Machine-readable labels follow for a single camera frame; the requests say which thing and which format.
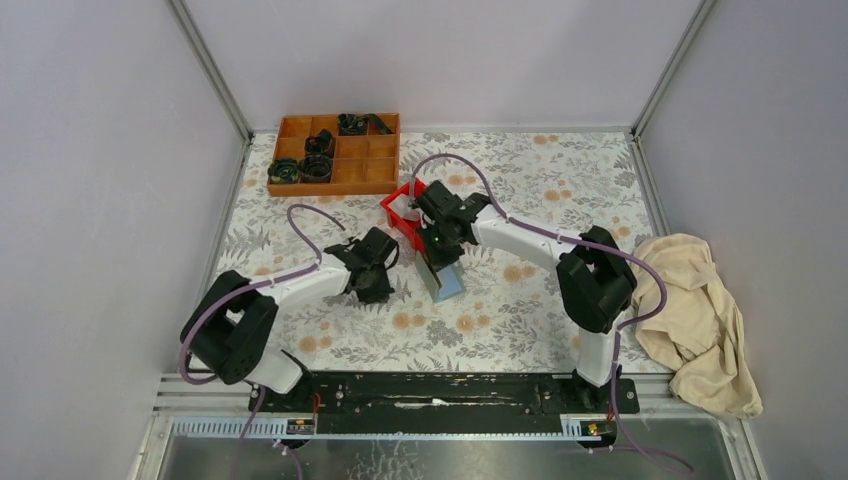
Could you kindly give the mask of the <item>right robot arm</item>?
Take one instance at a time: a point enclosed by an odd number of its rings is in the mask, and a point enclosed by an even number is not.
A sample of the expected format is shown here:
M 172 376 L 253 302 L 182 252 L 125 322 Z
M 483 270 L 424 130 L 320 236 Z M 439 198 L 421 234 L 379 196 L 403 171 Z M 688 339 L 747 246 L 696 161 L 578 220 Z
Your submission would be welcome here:
M 416 232 L 433 272 L 454 265 L 466 246 L 477 245 L 522 257 L 555 275 L 564 310 L 581 340 L 575 402 L 589 412 L 607 405 L 614 393 L 614 330 L 637 285 L 609 233 L 593 227 L 578 237 L 559 234 L 506 214 L 487 195 L 461 198 L 440 181 L 415 180 L 410 194 L 422 215 Z

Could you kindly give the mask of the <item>green card holder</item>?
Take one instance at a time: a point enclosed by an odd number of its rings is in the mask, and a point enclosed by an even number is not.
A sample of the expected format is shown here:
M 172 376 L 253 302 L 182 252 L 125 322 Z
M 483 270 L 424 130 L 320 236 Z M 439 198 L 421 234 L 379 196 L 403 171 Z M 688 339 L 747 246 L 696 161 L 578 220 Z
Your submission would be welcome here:
M 466 291 L 463 281 L 464 268 L 459 261 L 436 271 L 425 257 L 417 252 L 414 263 L 434 303 L 457 297 Z

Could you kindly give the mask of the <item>stack of credit cards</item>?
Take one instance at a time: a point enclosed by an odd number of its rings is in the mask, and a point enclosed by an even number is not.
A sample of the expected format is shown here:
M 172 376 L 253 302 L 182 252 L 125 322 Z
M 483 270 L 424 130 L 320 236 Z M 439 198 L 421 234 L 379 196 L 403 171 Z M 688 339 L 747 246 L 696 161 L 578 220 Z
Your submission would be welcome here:
M 420 220 L 420 211 L 414 206 L 414 202 L 406 196 L 396 197 L 389 206 L 404 221 L 415 222 Z

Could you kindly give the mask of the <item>red plastic bin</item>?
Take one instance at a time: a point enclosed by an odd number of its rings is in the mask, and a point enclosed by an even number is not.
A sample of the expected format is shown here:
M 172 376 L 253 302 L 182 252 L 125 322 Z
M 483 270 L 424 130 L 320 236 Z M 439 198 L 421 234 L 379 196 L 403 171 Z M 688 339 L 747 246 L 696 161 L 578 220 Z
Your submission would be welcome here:
M 422 221 L 420 213 L 411 206 L 412 201 L 410 183 L 407 182 L 381 200 L 380 206 L 385 211 L 389 227 L 400 232 L 414 251 L 423 253 L 425 247 L 417 232 Z

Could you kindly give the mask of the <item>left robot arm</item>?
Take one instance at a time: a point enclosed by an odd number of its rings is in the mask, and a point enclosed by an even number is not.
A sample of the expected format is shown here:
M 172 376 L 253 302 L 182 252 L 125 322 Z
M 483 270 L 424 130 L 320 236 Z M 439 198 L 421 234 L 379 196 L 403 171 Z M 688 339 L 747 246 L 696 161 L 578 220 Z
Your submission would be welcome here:
M 316 259 L 266 280 L 226 271 L 183 327 L 180 355 L 198 359 L 226 385 L 262 386 L 285 410 L 299 410 L 310 397 L 307 369 L 293 355 L 270 346 L 278 316 L 346 294 L 365 305 L 386 302 L 394 291 L 388 271 L 399 252 L 394 238 L 373 227 L 361 238 L 329 246 Z

